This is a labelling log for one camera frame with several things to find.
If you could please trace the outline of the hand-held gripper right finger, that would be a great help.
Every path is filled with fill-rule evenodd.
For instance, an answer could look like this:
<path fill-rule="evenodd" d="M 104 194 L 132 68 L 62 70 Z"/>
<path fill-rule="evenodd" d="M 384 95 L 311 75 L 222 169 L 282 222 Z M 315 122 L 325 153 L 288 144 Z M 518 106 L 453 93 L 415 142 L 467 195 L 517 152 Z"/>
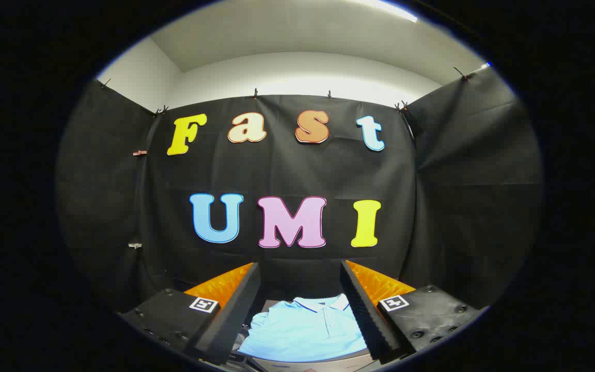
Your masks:
<path fill-rule="evenodd" d="M 340 282 L 371 357 L 392 362 L 443 343 L 483 315 L 434 285 L 411 287 L 350 260 Z"/>

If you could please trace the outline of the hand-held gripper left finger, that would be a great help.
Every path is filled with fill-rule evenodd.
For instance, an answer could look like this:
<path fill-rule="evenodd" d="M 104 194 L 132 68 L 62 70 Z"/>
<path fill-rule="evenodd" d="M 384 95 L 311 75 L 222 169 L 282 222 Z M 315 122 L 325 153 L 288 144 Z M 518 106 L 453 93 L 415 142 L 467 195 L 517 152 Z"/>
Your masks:
<path fill-rule="evenodd" d="M 163 289 L 119 316 L 174 354 L 222 365 L 260 284 L 260 265 L 248 263 L 189 290 Z"/>

